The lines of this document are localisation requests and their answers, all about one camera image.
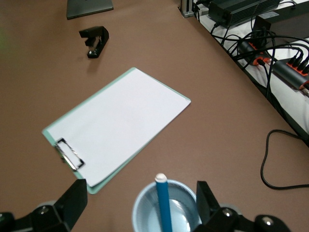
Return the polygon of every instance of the cup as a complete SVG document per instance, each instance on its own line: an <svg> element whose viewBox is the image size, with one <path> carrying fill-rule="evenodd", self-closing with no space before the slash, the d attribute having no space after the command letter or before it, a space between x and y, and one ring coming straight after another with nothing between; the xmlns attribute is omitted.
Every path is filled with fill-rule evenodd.
<svg viewBox="0 0 309 232"><path fill-rule="evenodd" d="M201 220L197 211L196 195L183 183L168 180L169 206L174 232L191 232ZM134 232L161 232L161 218L156 183L150 183L137 196L133 211Z"/></svg>

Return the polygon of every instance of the blue marker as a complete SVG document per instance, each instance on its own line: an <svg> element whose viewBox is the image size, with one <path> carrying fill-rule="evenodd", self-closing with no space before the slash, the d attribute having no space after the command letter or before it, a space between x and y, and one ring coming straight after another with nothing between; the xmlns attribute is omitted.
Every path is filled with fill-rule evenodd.
<svg viewBox="0 0 309 232"><path fill-rule="evenodd" d="M159 198L160 215L163 232L172 232L172 222L169 208L168 179L163 173L155 176L156 190Z"/></svg>

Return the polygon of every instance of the table surface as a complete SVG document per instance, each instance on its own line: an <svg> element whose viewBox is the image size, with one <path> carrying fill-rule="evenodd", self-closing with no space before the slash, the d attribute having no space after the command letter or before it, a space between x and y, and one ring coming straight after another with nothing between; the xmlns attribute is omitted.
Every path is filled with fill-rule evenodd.
<svg viewBox="0 0 309 232"><path fill-rule="evenodd" d="M58 199L75 181L42 130L131 67L192 103L95 195L75 232L133 231L138 193L163 172L194 192L207 181L220 203L244 216L270 214L307 231L308 189L277 191L260 179L266 136L292 131L209 32L183 18L178 0L113 0L114 10L66 19L63 0L0 2L0 211L20 218ZM110 33L98 59L78 31ZM265 176L277 186L309 183L309 150L271 136Z"/></svg>

